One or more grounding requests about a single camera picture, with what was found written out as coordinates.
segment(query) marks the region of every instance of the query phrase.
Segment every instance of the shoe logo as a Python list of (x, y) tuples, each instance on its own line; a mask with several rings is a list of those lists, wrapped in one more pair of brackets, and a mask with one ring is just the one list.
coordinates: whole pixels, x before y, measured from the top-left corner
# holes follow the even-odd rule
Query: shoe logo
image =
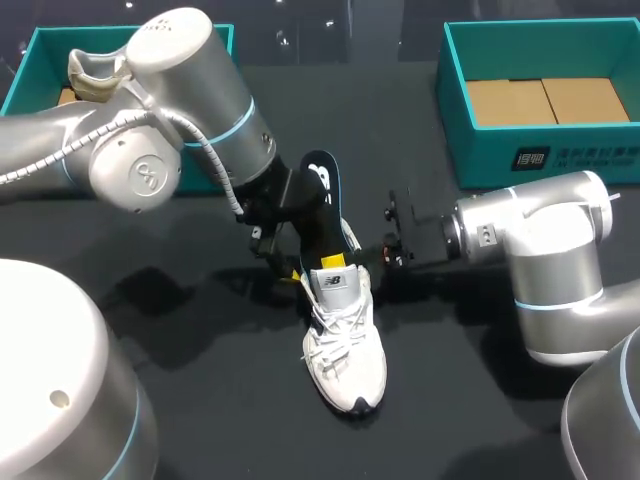
[(326, 202), (331, 205), (331, 181), (329, 180), (329, 170), (325, 167), (318, 167), (317, 165), (311, 163), (307, 167), (309, 170), (313, 170), (322, 180), (322, 185), (324, 185), (324, 189), (327, 191)]
[(138, 164), (138, 166), (136, 167), (136, 171), (142, 177), (144, 183), (149, 185), (149, 188), (152, 192), (154, 192), (156, 188), (158, 188), (158, 178), (156, 176), (156, 172), (151, 170), (147, 163)]
[(324, 286), (329, 287), (329, 286), (339, 285), (341, 280), (342, 280), (342, 277), (340, 275), (337, 275), (335, 277), (327, 277), (324, 279)]

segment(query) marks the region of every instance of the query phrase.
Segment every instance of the sneaker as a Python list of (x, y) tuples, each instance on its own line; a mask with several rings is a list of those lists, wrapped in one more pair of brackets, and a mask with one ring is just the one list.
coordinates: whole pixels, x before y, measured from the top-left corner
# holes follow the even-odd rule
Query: sneaker
[(301, 277), (312, 304), (303, 359), (322, 396), (342, 412), (375, 409), (387, 383), (387, 362), (373, 323), (369, 273), (363, 266), (312, 270)]
[(311, 303), (311, 327), (302, 342), (303, 359), (322, 396), (342, 412), (364, 414), (380, 403), (387, 363), (374, 325), (371, 279), (364, 266), (346, 265), (344, 253), (360, 250), (342, 218), (338, 165), (325, 151), (310, 152), (301, 169), (314, 171), (327, 196), (311, 231), (301, 238), (302, 284)]
[(78, 97), (100, 103), (108, 101), (118, 85), (131, 78), (125, 62), (125, 47), (107, 54), (71, 50), (67, 73)]

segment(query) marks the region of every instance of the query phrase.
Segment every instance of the robot logo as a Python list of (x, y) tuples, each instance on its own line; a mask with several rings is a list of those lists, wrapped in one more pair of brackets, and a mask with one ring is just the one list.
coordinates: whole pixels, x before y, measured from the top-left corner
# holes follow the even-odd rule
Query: robot logo
[(155, 191), (158, 188), (158, 178), (156, 177), (156, 172), (153, 172), (149, 169), (149, 164), (147, 163), (139, 163), (136, 167), (136, 171), (142, 175), (144, 181), (152, 191)]
[(129, 171), (129, 183), (141, 197), (150, 197), (162, 190), (167, 182), (167, 168), (155, 155), (138, 158)]

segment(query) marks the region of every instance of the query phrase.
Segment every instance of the black insole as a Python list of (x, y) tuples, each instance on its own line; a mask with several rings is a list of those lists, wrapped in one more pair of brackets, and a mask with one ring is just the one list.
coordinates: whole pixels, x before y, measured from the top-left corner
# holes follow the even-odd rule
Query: black insole
[(322, 208), (297, 227), (300, 262), (308, 272), (322, 268), (322, 258), (349, 252), (351, 247), (342, 231), (340, 171), (335, 158), (324, 150), (314, 150), (303, 157), (300, 170), (314, 171), (327, 190)]

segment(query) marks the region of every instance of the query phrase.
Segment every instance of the white cable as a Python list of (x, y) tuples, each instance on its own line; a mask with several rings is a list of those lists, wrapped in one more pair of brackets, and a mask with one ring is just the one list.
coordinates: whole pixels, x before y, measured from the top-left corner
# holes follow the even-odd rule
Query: white cable
[(220, 157), (213, 149), (207, 137), (200, 131), (198, 127), (196, 127), (192, 122), (184, 118), (182, 115), (179, 115), (176, 112), (171, 110), (167, 110), (165, 108), (160, 110), (162, 115), (164, 115), (169, 121), (177, 123), (178, 125), (186, 128), (191, 135), (196, 139), (196, 141), (202, 145), (202, 149), (207, 154), (209, 159), (213, 162), (213, 166), (216, 169), (216, 176), (218, 177), (218, 182), (222, 185), (225, 195), (227, 196), (227, 200), (229, 200), (229, 206), (231, 207), (231, 211), (233, 211), (236, 215), (243, 215), (244, 210), (238, 203), (238, 199), (236, 198), (236, 194), (233, 191), (233, 187), (231, 187), (231, 182), (229, 181), (229, 174), (227, 173), (227, 169), (224, 168), (224, 165), (220, 161)]
[(149, 115), (149, 112), (145, 110), (132, 110), (127, 116), (119, 118), (118, 120), (114, 120), (113, 122), (109, 122), (106, 125), (101, 126), (100, 128), (96, 128), (95, 130), (87, 133), (85, 136), (80, 137), (78, 140), (65, 145), (57, 152), (54, 152), (51, 155), (48, 155), (43, 159), (32, 163), (31, 165), (27, 165), (26, 167), (19, 168), (18, 170), (0, 175), (0, 185), (4, 185), (5, 183), (11, 183), (24, 177), (28, 177), (32, 173), (35, 173), (39, 170), (42, 170), (43, 168), (59, 162), (63, 158), (71, 155), (73, 152), (80, 150), (85, 145), (95, 142), (98, 138), (104, 137), (107, 133), (113, 132), (118, 128), (122, 128), (125, 125), (139, 122), (147, 118)]

